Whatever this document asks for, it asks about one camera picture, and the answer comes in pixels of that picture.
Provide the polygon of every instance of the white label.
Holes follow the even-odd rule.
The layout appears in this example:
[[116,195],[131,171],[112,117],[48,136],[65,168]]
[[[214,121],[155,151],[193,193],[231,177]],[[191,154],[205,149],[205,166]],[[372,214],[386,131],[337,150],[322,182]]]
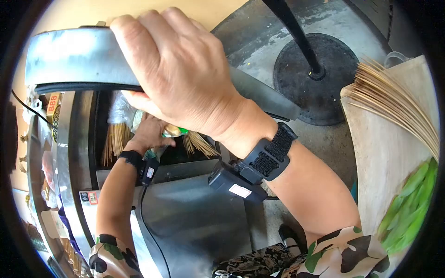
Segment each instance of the white label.
[[154,169],[151,167],[148,167],[147,177],[151,178],[153,176],[153,173],[154,173]]
[[241,187],[239,185],[237,185],[236,183],[232,185],[232,187],[229,189],[230,192],[235,193],[238,196],[241,196],[243,198],[246,198],[247,196],[250,195],[250,193],[252,193],[252,191],[250,191],[247,188]]

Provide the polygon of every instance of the wrist-mounted camera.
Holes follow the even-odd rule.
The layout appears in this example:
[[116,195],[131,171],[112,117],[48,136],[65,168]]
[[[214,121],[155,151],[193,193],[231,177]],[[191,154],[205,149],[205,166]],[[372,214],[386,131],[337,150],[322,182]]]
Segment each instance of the wrist-mounted camera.
[[287,124],[279,122],[272,141],[261,139],[245,159],[229,164],[219,161],[209,176],[209,185],[246,200],[264,201],[268,196],[260,186],[262,179],[272,181],[286,169],[287,153],[297,138]]

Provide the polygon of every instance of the finger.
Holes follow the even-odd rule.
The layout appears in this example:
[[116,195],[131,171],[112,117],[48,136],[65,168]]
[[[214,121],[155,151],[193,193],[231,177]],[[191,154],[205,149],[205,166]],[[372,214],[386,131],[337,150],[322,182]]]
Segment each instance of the finger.
[[120,16],[113,20],[110,29],[138,80],[144,80],[146,74],[158,69],[161,59],[158,48],[139,21],[130,15]]
[[162,129],[164,129],[168,123],[166,121],[159,120],[159,125],[162,127]]
[[127,99],[128,103],[136,109],[148,112],[153,116],[160,118],[162,117],[161,110],[156,104],[142,92],[134,91],[122,91],[122,94]]
[[190,35],[198,31],[190,19],[176,7],[167,8],[161,15],[178,34]]
[[190,21],[196,28],[200,29],[201,31],[208,32],[207,29],[204,27],[204,25],[202,25],[201,23],[197,22],[193,18],[190,18]]
[[142,118],[141,118],[141,121],[144,121],[144,120],[146,120],[147,118],[148,118],[148,113],[147,112],[144,112],[143,114],[142,114]]
[[177,37],[177,33],[170,24],[155,10],[141,14],[138,21],[147,28],[159,51]]
[[175,140],[173,138],[164,138],[163,137],[161,142],[162,142],[163,145],[170,145],[172,147],[176,146],[176,142],[175,142]]

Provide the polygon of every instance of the green vegetable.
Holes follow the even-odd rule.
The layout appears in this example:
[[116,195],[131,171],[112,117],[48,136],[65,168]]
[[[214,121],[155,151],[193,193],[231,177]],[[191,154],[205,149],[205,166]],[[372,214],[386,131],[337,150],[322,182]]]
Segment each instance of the green vegetable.
[[396,214],[386,230],[392,230],[399,223],[400,214]]
[[416,238],[428,211],[437,176],[437,162],[424,162],[391,202],[378,234],[388,254],[402,251]]
[[429,197],[434,188],[434,184],[436,183],[437,176],[437,162],[434,159],[431,159],[429,163],[428,172],[426,173],[425,180],[422,185],[422,190],[419,197],[419,204],[423,204],[429,201]]
[[414,238],[416,238],[417,233],[420,230],[420,227],[422,227],[422,223],[427,211],[428,211],[428,204],[424,204],[419,208],[419,212],[416,216],[416,219],[411,223],[411,225],[409,225],[405,235],[403,236],[407,243],[412,242]]
[[406,200],[403,202],[400,207],[399,212],[399,221],[396,226],[389,232],[388,236],[383,241],[382,245],[386,246],[386,249],[390,246],[393,246],[395,242],[403,236],[406,229],[409,227],[411,222],[416,218],[416,212],[411,213],[411,204],[415,198],[415,195],[411,194]]
[[405,231],[403,236],[399,238],[398,241],[396,241],[395,243],[393,243],[391,246],[388,247],[387,251],[389,254],[400,252],[406,247],[408,247],[408,245],[410,245],[411,242],[413,242],[414,238],[417,236],[417,233],[420,230],[420,227],[422,226],[427,210],[428,210],[428,205],[423,205],[420,208],[418,208],[415,213],[413,213],[413,215],[415,215],[413,222],[409,225],[408,229]]
[[406,181],[405,186],[402,188],[402,192],[400,192],[399,196],[406,197],[411,194],[419,184],[424,180],[426,172],[428,171],[428,162],[424,162],[420,165],[417,172],[409,177]]
[[400,206],[402,206],[403,203],[403,197],[396,196],[389,206],[388,211],[386,212],[385,216],[383,217],[382,222],[380,223],[379,229],[377,233],[379,235],[382,235],[388,228],[389,224],[392,222],[393,218],[396,216],[397,212],[400,209]]

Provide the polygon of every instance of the hand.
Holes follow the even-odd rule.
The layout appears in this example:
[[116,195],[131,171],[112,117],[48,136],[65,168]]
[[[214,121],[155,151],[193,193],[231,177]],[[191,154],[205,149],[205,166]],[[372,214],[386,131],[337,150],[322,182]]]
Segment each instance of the hand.
[[234,88],[221,42],[177,8],[125,15],[111,24],[145,93],[128,102],[176,126],[223,134],[248,101]]
[[144,157],[148,149],[164,145],[174,147],[176,143],[173,138],[164,138],[161,135],[166,125],[166,122],[144,113],[135,135],[128,141],[124,150],[135,150]]

